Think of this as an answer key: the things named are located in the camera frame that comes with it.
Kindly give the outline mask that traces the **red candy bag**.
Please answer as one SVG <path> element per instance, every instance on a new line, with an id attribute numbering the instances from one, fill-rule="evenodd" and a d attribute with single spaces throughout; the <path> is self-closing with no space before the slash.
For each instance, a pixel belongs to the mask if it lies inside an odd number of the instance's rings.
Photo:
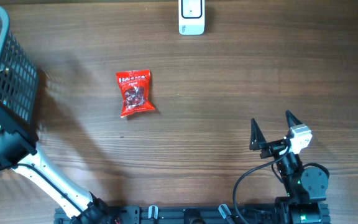
<path id="1" fill-rule="evenodd" d="M 149 100 L 151 78 L 149 69 L 116 73 L 122 95 L 122 118 L 134 113 L 155 110 L 155 106 Z"/>

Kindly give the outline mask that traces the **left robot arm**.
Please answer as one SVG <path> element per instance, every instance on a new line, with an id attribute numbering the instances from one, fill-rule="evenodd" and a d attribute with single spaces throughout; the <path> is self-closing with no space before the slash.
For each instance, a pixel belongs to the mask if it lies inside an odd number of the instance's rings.
<path id="1" fill-rule="evenodd" d="M 110 223 L 108 206 L 61 172 L 38 144 L 31 113 L 39 80 L 0 65 L 0 171 L 11 169 L 56 201 L 70 223 Z"/>

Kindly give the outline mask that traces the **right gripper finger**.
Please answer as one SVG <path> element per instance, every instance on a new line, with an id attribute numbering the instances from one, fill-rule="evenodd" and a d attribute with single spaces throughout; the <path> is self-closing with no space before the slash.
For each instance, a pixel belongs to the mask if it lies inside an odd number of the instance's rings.
<path id="1" fill-rule="evenodd" d="M 262 134 L 262 131 L 259 128 L 259 125 L 257 124 L 256 120 L 254 118 L 251 119 L 251 135 L 250 135 L 250 144 L 249 148 L 252 151 L 257 151 L 265 148 L 266 140 L 264 138 L 264 135 Z"/>
<path id="2" fill-rule="evenodd" d="M 286 110 L 285 116 L 289 128 L 303 124 L 290 110 Z"/>

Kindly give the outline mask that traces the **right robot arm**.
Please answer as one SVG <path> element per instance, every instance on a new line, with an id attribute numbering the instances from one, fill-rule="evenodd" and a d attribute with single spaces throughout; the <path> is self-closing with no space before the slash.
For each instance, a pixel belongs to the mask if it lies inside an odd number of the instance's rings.
<path id="1" fill-rule="evenodd" d="M 313 137 L 311 129 L 290 111 L 285 113 L 287 135 L 267 142 L 255 119 L 251 119 L 250 149 L 260 150 L 260 157 L 275 160 L 276 177 L 281 179 L 286 197 L 277 197 L 273 204 L 255 205 L 244 215 L 255 223 L 316 223 L 331 222 L 326 191 L 329 171 L 317 163 L 303 164 L 299 153 L 308 147 Z"/>

